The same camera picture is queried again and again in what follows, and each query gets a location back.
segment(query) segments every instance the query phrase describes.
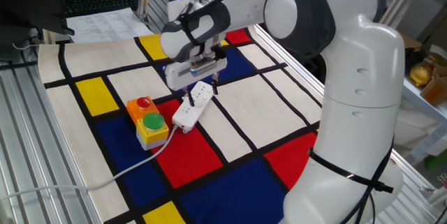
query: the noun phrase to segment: power strip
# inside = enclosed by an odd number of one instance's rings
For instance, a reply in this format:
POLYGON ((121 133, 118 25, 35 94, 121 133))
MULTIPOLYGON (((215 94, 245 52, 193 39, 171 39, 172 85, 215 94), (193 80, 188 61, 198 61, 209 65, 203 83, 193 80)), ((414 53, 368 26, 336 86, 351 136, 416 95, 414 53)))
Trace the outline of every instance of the power strip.
POLYGON ((191 106, 189 99, 185 97, 173 116, 173 124, 182 128, 183 133, 188 133, 193 129, 203 110, 214 96, 212 86, 202 81, 197 82, 190 94, 194 100, 194 106, 191 106))

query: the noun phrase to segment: white cable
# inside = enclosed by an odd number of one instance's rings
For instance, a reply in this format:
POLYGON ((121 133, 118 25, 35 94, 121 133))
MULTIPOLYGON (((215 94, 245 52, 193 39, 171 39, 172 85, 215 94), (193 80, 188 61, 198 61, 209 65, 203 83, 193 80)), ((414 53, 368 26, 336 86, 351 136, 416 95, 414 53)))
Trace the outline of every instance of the white cable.
POLYGON ((26 47, 19 48, 19 47, 15 46, 14 43, 13 43, 14 48, 16 48, 17 50, 26 50, 26 49, 28 49, 29 47, 32 47, 32 46, 39 46, 39 45, 40 45, 40 44, 38 44, 38 45, 28 45, 28 46, 26 46, 26 47))
POLYGON ((177 127, 178 126, 174 125, 173 131, 170 133, 170 135, 168 137, 168 140, 166 140, 166 143, 161 147, 161 149, 159 149, 158 152, 156 152, 154 155, 150 156, 149 158, 146 158, 145 160, 143 160, 143 161, 141 161, 141 162, 139 162, 139 163, 137 163, 135 165, 132 165, 131 167, 125 169, 124 171, 122 171, 119 174, 115 175, 110 180, 108 180, 108 181, 106 181, 106 182, 104 182, 104 183, 102 183, 100 185, 97 185, 97 186, 74 186, 74 185, 41 186, 41 187, 38 187, 38 188, 32 188, 32 189, 23 190, 23 191, 16 192, 16 193, 11 193, 10 195, 8 195, 6 197, 3 197, 0 200, 6 200, 6 199, 9 199, 10 197, 15 197, 15 196, 18 196, 18 195, 22 195, 24 193, 30 193, 30 192, 34 192, 34 191, 40 191, 40 190, 45 190, 45 189, 53 189, 53 188, 69 188, 69 189, 80 189, 80 190, 86 190, 86 191, 92 191, 92 190, 100 189, 100 188, 102 188, 104 186, 107 186, 108 184, 112 183, 115 179, 118 179, 123 174, 126 174, 127 172, 129 172, 129 171, 139 167, 140 165, 145 164, 145 163, 153 160, 155 157, 157 157, 168 146, 170 140, 173 138, 175 130, 177 130, 177 127))

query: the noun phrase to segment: red square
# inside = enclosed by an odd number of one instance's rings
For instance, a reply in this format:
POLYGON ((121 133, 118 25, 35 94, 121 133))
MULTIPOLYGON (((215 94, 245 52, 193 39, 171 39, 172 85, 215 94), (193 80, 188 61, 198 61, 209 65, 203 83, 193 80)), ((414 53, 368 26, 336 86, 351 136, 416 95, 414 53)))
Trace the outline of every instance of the red square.
POLYGON ((251 42, 251 39, 247 36, 247 33, 245 33, 245 29, 230 31, 226 34, 226 38, 232 44, 251 42))
MULTIPOLYGON (((170 130, 172 117, 180 104, 176 100, 157 105, 170 130)), ((156 153, 161 147, 152 149, 156 153)), ((173 188, 184 185, 222 166, 196 127, 187 134, 177 129, 166 149, 156 157, 173 188)))
POLYGON ((315 145, 315 141, 316 135, 308 133, 264 155, 288 189, 292 189, 300 178, 309 159, 307 152, 315 145))

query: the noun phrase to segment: blue square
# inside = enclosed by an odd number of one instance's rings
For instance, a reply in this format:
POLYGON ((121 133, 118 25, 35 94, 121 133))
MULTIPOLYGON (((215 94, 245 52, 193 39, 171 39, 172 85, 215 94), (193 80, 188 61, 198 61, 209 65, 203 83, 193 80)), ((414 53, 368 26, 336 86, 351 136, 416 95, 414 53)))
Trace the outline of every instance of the blue square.
MULTIPOLYGON (((124 117, 97 123, 96 127, 105 142, 119 171, 123 171, 147 157, 135 132, 124 117)), ((145 163, 122 176, 137 206, 151 202, 166 194, 166 190, 150 163, 145 163)))
MULTIPOLYGON (((252 72, 254 72, 254 68, 251 66, 251 64, 242 57, 235 49, 229 49, 225 51, 226 53, 226 59, 227 59, 227 66, 225 69, 219 71, 219 81, 227 81, 227 80, 234 80, 239 77, 242 77, 244 75, 248 75, 252 72)), ((162 70, 167 64, 159 64, 157 67, 162 70)), ((208 76, 202 79, 201 81, 211 84, 212 77, 208 76)), ((194 88, 194 85, 196 83, 190 84, 188 86, 189 90, 192 90, 194 88)))
POLYGON ((180 198, 196 224, 277 224, 286 193, 261 159, 241 165, 180 198))

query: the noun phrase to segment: shelf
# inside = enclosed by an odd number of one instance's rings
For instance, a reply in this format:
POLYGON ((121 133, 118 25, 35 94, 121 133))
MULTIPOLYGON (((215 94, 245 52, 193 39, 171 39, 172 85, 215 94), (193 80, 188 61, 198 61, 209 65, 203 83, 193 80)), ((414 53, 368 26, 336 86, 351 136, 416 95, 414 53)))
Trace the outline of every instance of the shelf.
POLYGON ((427 116, 441 123, 444 119, 447 119, 447 103, 440 106, 430 105, 424 98, 420 96, 422 89, 415 87, 413 82, 407 77, 404 79, 404 89, 402 95, 410 100, 415 106, 422 110, 427 116))

